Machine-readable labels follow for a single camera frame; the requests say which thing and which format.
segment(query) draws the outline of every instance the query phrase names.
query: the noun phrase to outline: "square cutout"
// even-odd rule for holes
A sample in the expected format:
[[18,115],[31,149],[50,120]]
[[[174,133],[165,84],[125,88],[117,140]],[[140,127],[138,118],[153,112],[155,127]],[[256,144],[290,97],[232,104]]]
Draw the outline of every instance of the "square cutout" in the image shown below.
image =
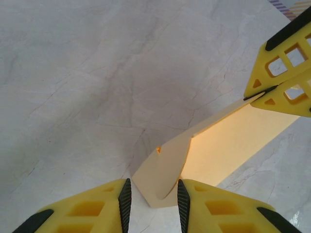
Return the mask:
[[291,61],[293,67],[296,67],[306,61],[308,58],[298,44],[285,51],[286,56]]
[[284,62],[280,59],[280,57],[275,58],[270,63],[267,64],[269,75],[274,78],[284,72],[287,71],[287,68]]
[[75,205],[67,216],[98,216],[104,205],[103,201],[84,201]]
[[197,186],[197,185],[194,186],[194,190],[198,191],[198,192],[206,192],[207,191],[206,188],[202,188],[202,187]]
[[286,90],[286,94],[290,100],[295,100],[304,93],[304,90],[301,89],[299,85],[293,86],[292,88]]
[[205,202],[206,207],[212,215],[241,215],[242,210],[233,202],[226,200],[215,200]]
[[106,188],[104,190],[104,192],[112,192],[113,190],[115,190],[115,188],[114,187],[110,187],[110,188]]
[[253,223],[223,223],[219,227],[223,233],[260,233]]
[[93,226],[90,224],[61,225],[56,233],[90,233]]
[[309,43],[309,45],[311,46],[311,34],[307,36],[306,40]]

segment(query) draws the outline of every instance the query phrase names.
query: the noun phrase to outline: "marble floor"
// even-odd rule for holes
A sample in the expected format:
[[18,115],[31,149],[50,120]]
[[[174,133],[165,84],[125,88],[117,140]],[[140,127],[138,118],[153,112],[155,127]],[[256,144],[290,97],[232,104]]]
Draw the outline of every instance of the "marble floor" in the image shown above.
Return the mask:
[[[0,1],[0,232],[130,177],[148,154],[240,99],[261,44],[289,20],[267,0]],[[311,232],[311,121],[219,187]],[[180,231],[133,186],[131,233]]]

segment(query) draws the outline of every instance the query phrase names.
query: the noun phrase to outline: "yellow lattice structure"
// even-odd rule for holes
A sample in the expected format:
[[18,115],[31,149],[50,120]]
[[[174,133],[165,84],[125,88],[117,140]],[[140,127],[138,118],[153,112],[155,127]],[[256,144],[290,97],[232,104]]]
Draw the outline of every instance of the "yellow lattice structure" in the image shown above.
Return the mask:
[[178,207],[182,233],[300,232],[264,202],[194,180],[179,180]]
[[115,180],[42,208],[15,232],[126,233],[130,206],[130,180]]
[[[306,19],[311,17],[307,15],[309,12],[304,13]],[[298,57],[291,57],[291,53],[295,52]],[[299,57],[302,61],[297,64],[295,59],[299,60]],[[271,65],[278,61],[279,65],[284,66],[284,72],[275,74]],[[302,91],[291,98],[288,90],[295,86]],[[249,97],[273,87],[275,89],[251,105],[260,109],[311,117],[311,22],[271,50],[267,50],[267,43],[261,46],[244,96]]]

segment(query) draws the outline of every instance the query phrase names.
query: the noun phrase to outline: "white marble surface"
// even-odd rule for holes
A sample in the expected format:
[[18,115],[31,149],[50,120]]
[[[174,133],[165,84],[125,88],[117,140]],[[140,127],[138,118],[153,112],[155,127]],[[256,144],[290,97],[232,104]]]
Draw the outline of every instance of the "white marble surface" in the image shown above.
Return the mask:
[[[130,177],[156,147],[242,97],[259,46],[288,20],[266,0],[0,1],[0,232]],[[310,119],[220,187],[311,232]],[[133,187],[131,233],[180,232]]]

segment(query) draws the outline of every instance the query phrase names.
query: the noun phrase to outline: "black rubber pad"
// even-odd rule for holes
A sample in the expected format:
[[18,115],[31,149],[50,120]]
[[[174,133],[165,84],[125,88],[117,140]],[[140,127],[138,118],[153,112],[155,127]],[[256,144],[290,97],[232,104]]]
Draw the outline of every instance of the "black rubber pad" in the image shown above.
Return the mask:
[[267,88],[267,89],[265,89],[265,90],[263,90],[263,91],[259,91],[259,92],[255,93],[255,94],[253,94],[253,95],[251,95],[251,96],[249,96],[249,97],[245,97],[243,100],[245,101],[245,100],[248,100],[248,99],[250,99],[250,98],[255,97],[256,95],[259,95],[259,94],[261,94],[261,93],[264,93],[262,96],[259,97],[259,98],[261,98],[261,97],[263,97],[265,94],[267,94],[267,93],[269,93],[270,91],[273,91],[274,89],[276,89],[277,86],[278,86],[278,85],[275,85],[275,86],[269,87],[269,88]]
[[279,213],[272,210],[258,207],[258,211],[271,222],[281,233],[301,233],[296,227],[290,222],[283,218]]
[[309,7],[307,10],[301,13],[301,15],[299,15],[292,22],[286,25],[277,34],[272,36],[267,41],[266,50],[267,51],[273,50],[276,46],[284,42],[286,39],[291,37],[293,34],[295,34],[297,31],[299,31],[301,28],[303,28],[310,22],[311,22],[311,7]]
[[54,213],[54,210],[44,210],[29,217],[13,233],[35,233],[36,230]]
[[125,184],[118,197],[118,200],[119,200],[122,233],[127,233],[128,225],[130,223],[130,213],[132,204],[131,180],[129,178],[126,179]]
[[187,233],[190,214],[190,196],[182,180],[178,180],[177,203],[181,232]]

